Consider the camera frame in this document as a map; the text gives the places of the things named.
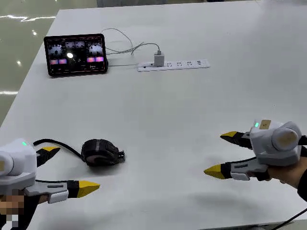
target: camera feed display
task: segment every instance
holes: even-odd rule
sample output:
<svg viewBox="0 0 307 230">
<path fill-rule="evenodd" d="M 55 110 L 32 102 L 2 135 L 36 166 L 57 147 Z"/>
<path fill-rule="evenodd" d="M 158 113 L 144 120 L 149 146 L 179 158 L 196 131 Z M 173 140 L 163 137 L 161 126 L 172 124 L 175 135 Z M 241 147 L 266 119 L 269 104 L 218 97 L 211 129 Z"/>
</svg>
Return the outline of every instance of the camera feed display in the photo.
<svg viewBox="0 0 307 230">
<path fill-rule="evenodd" d="M 95 72 L 105 69 L 101 37 L 47 41 L 51 73 Z"/>
</svg>

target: charger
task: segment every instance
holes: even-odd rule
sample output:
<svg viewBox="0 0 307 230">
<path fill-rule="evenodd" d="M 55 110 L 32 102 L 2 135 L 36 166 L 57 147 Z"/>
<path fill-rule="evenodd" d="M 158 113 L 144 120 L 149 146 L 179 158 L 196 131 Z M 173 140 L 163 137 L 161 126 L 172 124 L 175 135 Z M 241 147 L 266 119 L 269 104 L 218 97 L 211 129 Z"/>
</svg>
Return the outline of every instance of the charger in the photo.
<svg viewBox="0 0 307 230">
<path fill-rule="evenodd" d="M 164 66 L 164 53 L 161 52 L 161 50 L 158 50 L 154 54 L 154 61 L 153 61 L 153 66 L 155 67 L 162 67 Z"/>
</svg>

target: black cable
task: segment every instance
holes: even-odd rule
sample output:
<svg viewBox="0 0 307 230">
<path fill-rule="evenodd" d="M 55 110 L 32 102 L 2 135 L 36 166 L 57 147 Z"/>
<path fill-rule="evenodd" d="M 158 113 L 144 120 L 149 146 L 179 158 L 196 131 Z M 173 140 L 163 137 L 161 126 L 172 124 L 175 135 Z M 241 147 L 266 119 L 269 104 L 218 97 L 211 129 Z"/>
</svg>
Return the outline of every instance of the black cable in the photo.
<svg viewBox="0 0 307 230">
<path fill-rule="evenodd" d="M 277 227 L 271 229 L 271 230 L 277 230 L 280 229 L 281 227 L 285 226 L 286 224 L 290 223 L 292 220 L 294 220 L 295 218 L 298 218 L 300 215 L 304 214 L 305 212 L 307 212 L 307 208 L 304 209 L 303 211 L 301 211 L 300 213 L 296 214 L 294 217 L 288 219 L 287 221 L 285 221 L 284 223 L 278 225 Z"/>
<path fill-rule="evenodd" d="M 41 140 L 37 140 L 37 141 L 33 142 L 33 145 L 36 146 L 36 145 L 40 145 L 40 144 L 46 143 L 46 142 L 63 146 L 64 148 L 66 148 L 69 151 L 73 152 L 77 157 L 82 159 L 82 155 L 80 153 L 78 153 L 76 150 L 74 150 L 72 147 L 70 147 L 70 146 L 68 146 L 68 145 L 66 145 L 66 144 L 64 144 L 62 142 L 56 141 L 56 140 L 41 139 Z"/>
</svg>

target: white table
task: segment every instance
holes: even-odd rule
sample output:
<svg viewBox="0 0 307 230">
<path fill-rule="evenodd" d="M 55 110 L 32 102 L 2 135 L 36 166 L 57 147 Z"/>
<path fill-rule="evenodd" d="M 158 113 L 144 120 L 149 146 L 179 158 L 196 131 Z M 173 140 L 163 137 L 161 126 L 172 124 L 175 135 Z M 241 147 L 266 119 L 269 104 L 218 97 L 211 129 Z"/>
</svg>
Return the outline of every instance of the white table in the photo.
<svg viewBox="0 0 307 230">
<path fill-rule="evenodd" d="M 255 117 L 297 122 L 307 133 L 307 5 L 222 2 L 59 11 L 48 35 L 126 31 L 157 42 L 167 60 L 208 58 L 209 69 L 50 79 L 43 46 L 0 129 L 0 144 L 54 138 L 81 151 L 92 138 L 124 149 L 124 164 L 88 168 L 62 150 L 38 179 L 86 179 L 100 190 L 42 204 L 29 229 L 198 230 L 281 222 L 306 207 L 278 181 L 217 180 L 203 170 L 253 156 L 219 135 Z M 128 45 L 118 34 L 108 45 Z M 152 59 L 153 47 L 110 64 Z"/>
</svg>

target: sleeve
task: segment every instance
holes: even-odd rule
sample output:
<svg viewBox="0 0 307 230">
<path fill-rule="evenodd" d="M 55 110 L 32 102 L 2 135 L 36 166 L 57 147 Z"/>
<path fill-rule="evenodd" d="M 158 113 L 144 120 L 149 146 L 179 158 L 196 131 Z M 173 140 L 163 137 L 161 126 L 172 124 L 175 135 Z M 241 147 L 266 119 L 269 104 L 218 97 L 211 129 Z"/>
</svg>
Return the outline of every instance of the sleeve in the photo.
<svg viewBox="0 0 307 230">
<path fill-rule="evenodd" d="M 297 193 L 301 198 L 307 201 L 307 170 L 303 173 L 297 187 Z"/>
<path fill-rule="evenodd" d="M 6 224 L 6 215 L 0 214 L 0 230 L 3 228 L 5 224 Z"/>
<path fill-rule="evenodd" d="M 18 215 L 18 227 L 13 227 L 11 230 L 26 230 L 32 220 L 40 195 L 24 196 L 24 214 Z"/>
</svg>

